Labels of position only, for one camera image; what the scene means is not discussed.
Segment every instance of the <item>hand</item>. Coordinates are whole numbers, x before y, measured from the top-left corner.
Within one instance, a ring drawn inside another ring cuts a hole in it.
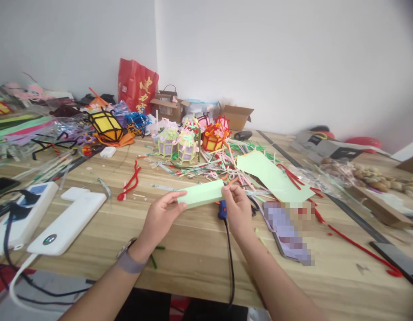
[[[147,259],[154,248],[168,234],[175,219],[186,209],[186,203],[178,204],[177,202],[178,197],[186,194],[187,191],[169,192],[155,200],[147,212],[140,236],[129,249],[134,248],[134,252],[137,249],[142,259]]]
[[[238,185],[227,185],[221,190],[227,206],[229,228],[235,238],[254,233],[251,223],[251,203]]]

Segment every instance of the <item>light green paper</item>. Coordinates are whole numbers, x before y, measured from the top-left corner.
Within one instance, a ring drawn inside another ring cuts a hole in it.
[[[178,198],[178,203],[186,203],[187,208],[218,202],[224,199],[221,188],[224,183],[221,179],[205,184],[199,184],[185,189],[187,194]]]
[[[315,194],[308,184],[299,185],[299,190],[281,169],[259,151],[239,155],[236,167],[257,176],[281,202],[304,202]]]
[[[0,130],[0,139],[2,139],[3,136],[6,136],[8,134],[18,132],[20,130],[31,128],[31,127],[34,127],[34,126],[42,125],[42,124],[47,123],[51,120],[52,120],[52,117],[50,117],[50,116],[41,117],[41,118],[38,118],[38,119],[33,119],[33,120],[30,120],[30,121],[27,121],[25,123],[19,124],[19,125],[14,126],[14,127],[10,127],[10,128],[7,128],[7,129]]]

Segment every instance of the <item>white power strip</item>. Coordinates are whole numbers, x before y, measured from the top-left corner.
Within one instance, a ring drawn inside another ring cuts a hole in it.
[[[106,201],[107,196],[103,193],[91,193],[88,189],[71,187],[61,198],[74,203],[28,246],[28,252],[63,254]]]
[[[34,184],[27,188],[27,191],[40,195],[40,198],[35,204],[25,205],[25,196],[21,196],[17,201],[19,206],[30,208],[31,211],[27,217],[22,219],[14,218],[12,220],[12,227],[10,230],[8,247],[14,250],[21,249],[33,236],[38,224],[46,213],[47,208],[52,202],[58,185],[54,182]],[[6,231],[9,214],[0,222],[0,255],[3,253],[3,240]]]

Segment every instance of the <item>white wall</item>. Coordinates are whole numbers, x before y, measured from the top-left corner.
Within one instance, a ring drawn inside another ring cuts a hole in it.
[[[376,136],[413,107],[411,1],[156,3],[159,85],[255,108],[251,128]]]
[[[413,142],[392,155],[392,158],[396,159],[397,161],[405,161],[411,157],[413,157]]]
[[[117,95],[120,58],[157,71],[153,0],[0,0],[0,85]]]

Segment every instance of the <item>craft flower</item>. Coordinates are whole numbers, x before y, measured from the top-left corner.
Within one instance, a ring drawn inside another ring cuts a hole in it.
[[[223,132],[222,131],[220,131],[220,130],[215,130],[214,131],[214,135],[215,135],[215,137],[217,137],[217,138],[223,138]]]

